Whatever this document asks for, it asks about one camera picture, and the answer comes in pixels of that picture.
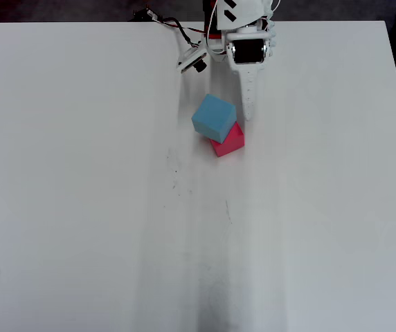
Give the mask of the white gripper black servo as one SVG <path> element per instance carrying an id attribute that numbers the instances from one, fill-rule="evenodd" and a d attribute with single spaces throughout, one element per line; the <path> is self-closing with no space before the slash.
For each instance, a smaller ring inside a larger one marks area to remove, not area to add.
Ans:
<path id="1" fill-rule="evenodd" d="M 230 30 L 225 34 L 226 62 L 210 62 L 210 94 L 235 104 L 236 81 L 232 73 L 239 72 L 244 119 L 249 121 L 256 110 L 258 72 L 276 46 L 275 24 L 270 19 Z"/>

